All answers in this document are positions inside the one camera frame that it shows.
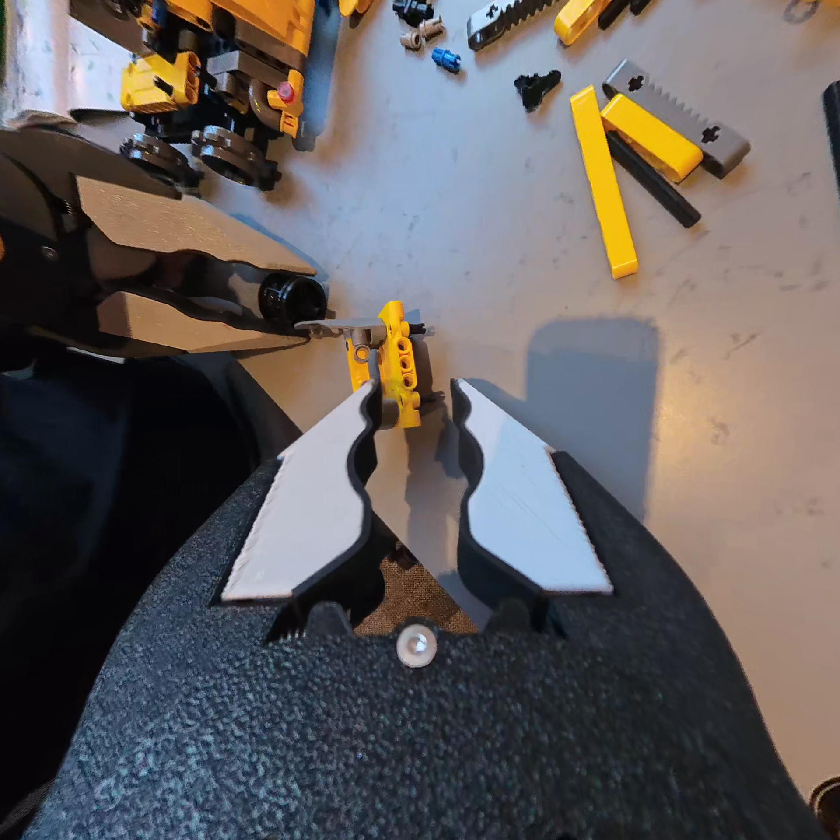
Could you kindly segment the small black toy connector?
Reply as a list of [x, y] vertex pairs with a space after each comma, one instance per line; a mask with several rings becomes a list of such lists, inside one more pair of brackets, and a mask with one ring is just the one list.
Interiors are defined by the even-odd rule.
[[561, 81], [561, 70], [551, 69], [544, 74], [521, 74], [513, 81], [513, 86], [520, 97], [525, 112], [533, 113], [545, 97], [561, 84]]

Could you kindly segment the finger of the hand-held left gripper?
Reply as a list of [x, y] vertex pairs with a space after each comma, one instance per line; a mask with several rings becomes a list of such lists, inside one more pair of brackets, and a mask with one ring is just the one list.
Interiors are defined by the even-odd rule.
[[204, 299], [149, 297], [119, 290], [98, 304], [98, 328], [125, 358], [253, 353], [297, 348], [306, 334], [287, 334], [235, 305], [210, 308]]
[[193, 252], [259, 270], [314, 277], [288, 247], [193, 196], [170, 198], [77, 176], [80, 206], [115, 245], [160, 255]]

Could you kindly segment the yellow grey toy claw assembly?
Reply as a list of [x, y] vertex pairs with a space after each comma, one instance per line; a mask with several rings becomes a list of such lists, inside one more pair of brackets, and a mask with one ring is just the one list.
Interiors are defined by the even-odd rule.
[[299, 321], [295, 328], [313, 338], [336, 337], [344, 341], [353, 390], [358, 391], [369, 381], [381, 386], [386, 427], [421, 426], [424, 398], [417, 389], [412, 336], [425, 334], [426, 330], [424, 324], [406, 320], [401, 301], [388, 301], [372, 318]]

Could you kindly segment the long yellow toy beam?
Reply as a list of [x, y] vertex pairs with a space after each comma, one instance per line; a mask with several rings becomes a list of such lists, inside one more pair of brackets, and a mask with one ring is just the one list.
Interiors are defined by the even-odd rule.
[[638, 269], [637, 253], [594, 87], [574, 94], [570, 108], [612, 278], [630, 277]]

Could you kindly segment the black toy wheel rim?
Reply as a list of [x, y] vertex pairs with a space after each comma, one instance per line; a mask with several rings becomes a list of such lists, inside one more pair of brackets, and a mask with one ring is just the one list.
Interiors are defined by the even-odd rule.
[[257, 302], [262, 318], [284, 334], [296, 333], [301, 322], [327, 317], [327, 293], [309, 276], [270, 273], [259, 286]]

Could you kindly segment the long black toy axle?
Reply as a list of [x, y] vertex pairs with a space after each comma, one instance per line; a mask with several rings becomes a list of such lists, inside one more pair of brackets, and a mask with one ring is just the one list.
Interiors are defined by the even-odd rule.
[[822, 108], [826, 123], [828, 148], [833, 164], [836, 189], [840, 181], [840, 145], [839, 145], [839, 88], [840, 81], [831, 82], [822, 93]]

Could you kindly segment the yellow toy vehicle model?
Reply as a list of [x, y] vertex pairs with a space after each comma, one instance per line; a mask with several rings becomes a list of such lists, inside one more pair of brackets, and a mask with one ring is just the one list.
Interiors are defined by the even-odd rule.
[[71, 2], [82, 22], [126, 49], [119, 101], [143, 131], [121, 155], [159, 181], [196, 191], [206, 168], [271, 191], [270, 142], [297, 138], [314, 1]]

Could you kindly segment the grey toothed toy rack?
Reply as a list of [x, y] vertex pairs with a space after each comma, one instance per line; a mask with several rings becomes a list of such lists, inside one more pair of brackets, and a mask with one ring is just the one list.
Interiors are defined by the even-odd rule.
[[495, 43], [511, 28], [554, 4], [554, 1], [492, 1], [469, 16], [468, 47], [478, 52]]
[[605, 95], [622, 94], [697, 145], [703, 168], [721, 180], [751, 151], [751, 143], [726, 123], [688, 107], [630, 59], [623, 59], [602, 82]]

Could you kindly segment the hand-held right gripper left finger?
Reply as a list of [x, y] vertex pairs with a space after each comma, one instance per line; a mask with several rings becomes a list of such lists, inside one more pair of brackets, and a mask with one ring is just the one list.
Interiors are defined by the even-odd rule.
[[371, 537], [365, 485], [377, 466], [381, 420], [382, 387], [367, 381], [278, 456], [222, 602], [299, 597], [362, 551]]

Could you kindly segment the white instruction booklet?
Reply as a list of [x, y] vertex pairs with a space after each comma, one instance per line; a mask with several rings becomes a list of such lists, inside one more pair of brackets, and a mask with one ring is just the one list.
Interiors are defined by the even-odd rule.
[[2, 2], [2, 128], [122, 113], [130, 52], [71, 12], [71, 2]]

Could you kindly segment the short black toy axle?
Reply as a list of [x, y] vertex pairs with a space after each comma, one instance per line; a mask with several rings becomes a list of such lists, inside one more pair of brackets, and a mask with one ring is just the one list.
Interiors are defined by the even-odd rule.
[[615, 131], [605, 134], [612, 158], [683, 228], [693, 228], [701, 214], [650, 163]]

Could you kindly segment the short yellow toy beam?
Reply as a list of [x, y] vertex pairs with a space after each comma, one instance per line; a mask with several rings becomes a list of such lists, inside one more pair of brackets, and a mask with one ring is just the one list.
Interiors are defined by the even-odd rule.
[[703, 162], [702, 150], [623, 94], [601, 110], [606, 131], [617, 133], [672, 183], [682, 182]]

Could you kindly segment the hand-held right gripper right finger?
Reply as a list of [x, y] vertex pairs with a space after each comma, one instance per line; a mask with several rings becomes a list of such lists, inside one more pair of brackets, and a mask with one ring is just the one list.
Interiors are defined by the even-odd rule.
[[557, 451], [466, 379], [451, 381], [460, 503], [457, 567], [479, 599], [612, 595], [553, 457]]

